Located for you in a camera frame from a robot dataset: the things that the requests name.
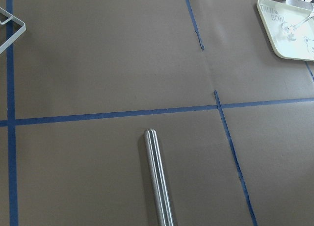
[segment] cartoon drawing on tray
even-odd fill
[[[308,47],[308,52],[312,54],[314,57],[314,40],[309,39],[308,37],[304,37],[304,42],[306,43]]]

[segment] metallic tube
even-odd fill
[[[159,225],[174,226],[156,131],[153,129],[146,130],[144,132],[144,138],[151,171]]]

